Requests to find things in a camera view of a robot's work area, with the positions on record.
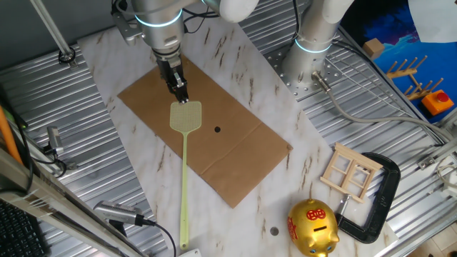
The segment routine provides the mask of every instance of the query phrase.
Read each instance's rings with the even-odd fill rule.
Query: cardboard sheet
[[[186,57],[182,61],[189,98],[202,105],[201,128],[188,136],[187,164],[234,208],[292,146]],[[176,99],[158,67],[118,97],[182,158],[183,136],[169,126],[170,105]]]

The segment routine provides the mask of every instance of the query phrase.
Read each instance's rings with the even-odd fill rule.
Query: piggy bank
[[[288,214],[287,227],[293,243],[305,256],[327,257],[340,241],[335,214],[319,200],[297,203]]]

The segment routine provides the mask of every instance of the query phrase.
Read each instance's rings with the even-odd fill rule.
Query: black keyboard
[[[0,200],[0,257],[48,256],[35,217]]]

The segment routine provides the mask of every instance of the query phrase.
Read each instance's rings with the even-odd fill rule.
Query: marble surface
[[[206,10],[202,4],[192,7]],[[199,22],[188,22],[189,29]],[[179,243],[182,160],[117,98],[156,66],[152,50],[141,40],[127,46],[117,29],[78,43],[158,222]],[[182,47],[203,72],[294,148],[233,209],[189,169],[189,249],[199,248],[203,257],[302,256],[289,238],[286,217],[295,203],[311,197],[338,208],[342,195],[319,181],[331,148],[238,24],[205,21],[197,33],[185,36]],[[352,201],[345,216],[363,223],[371,207],[365,200]],[[279,235],[270,234],[272,227]],[[397,240],[387,224],[369,245],[341,231],[338,235],[340,242],[330,256],[375,256]]]

